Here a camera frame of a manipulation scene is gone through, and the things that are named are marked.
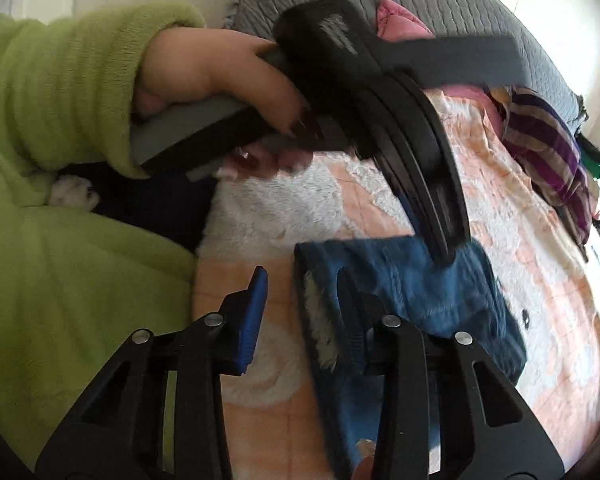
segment purple striped cloth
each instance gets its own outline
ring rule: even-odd
[[[529,88],[514,88],[502,143],[583,247],[592,216],[580,149],[556,111]]]

